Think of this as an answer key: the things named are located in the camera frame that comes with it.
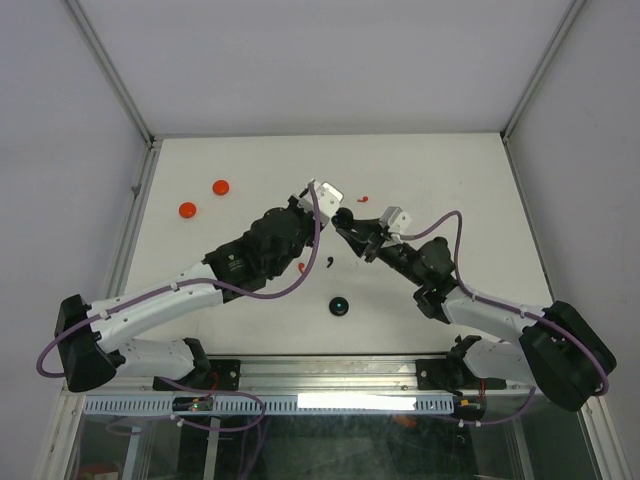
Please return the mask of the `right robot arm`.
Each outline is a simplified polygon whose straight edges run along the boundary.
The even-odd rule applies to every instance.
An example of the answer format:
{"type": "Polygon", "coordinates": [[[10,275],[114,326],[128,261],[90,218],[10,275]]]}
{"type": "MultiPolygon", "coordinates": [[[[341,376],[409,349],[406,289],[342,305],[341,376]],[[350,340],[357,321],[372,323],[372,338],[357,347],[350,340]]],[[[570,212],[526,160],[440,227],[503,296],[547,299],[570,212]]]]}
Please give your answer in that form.
{"type": "Polygon", "coordinates": [[[431,230],[414,248],[413,236],[389,218],[356,220],[341,208],[332,224],[358,257],[379,260],[416,285],[413,298],[425,317],[473,329],[447,354],[446,372],[455,385],[488,378],[523,384],[570,412],[608,392],[617,360],[571,304],[536,307],[471,288],[461,278],[460,245],[431,230]]]}

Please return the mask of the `black case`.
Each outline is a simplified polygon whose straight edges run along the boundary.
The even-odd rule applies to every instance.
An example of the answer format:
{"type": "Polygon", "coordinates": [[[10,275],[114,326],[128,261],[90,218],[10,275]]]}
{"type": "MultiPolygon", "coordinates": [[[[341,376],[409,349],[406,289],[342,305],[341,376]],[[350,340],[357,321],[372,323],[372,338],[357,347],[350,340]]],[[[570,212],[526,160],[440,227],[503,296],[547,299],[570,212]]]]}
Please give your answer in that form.
{"type": "Polygon", "coordinates": [[[336,296],[330,300],[328,308],[332,315],[341,317],[348,313],[350,305],[346,298],[336,296]]]}
{"type": "Polygon", "coordinates": [[[354,223],[353,212],[345,207],[339,208],[331,219],[336,229],[351,230],[354,223]]]}

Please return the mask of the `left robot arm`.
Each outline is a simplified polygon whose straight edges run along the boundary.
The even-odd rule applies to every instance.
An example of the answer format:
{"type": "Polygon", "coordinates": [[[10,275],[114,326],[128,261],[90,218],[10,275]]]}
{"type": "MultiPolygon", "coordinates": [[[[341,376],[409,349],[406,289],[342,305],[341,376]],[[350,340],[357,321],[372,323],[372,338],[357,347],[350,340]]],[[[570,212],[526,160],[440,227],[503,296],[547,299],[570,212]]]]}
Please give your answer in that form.
{"type": "Polygon", "coordinates": [[[93,303],[80,295],[64,299],[54,345],[68,389],[87,392],[118,375],[165,377],[192,389],[204,385],[210,364],[199,340],[149,341],[142,333],[237,298],[265,298],[268,282],[305,248],[318,249],[320,232],[342,198],[327,185],[309,186],[286,207],[268,210],[240,238],[156,286],[93,303]]]}

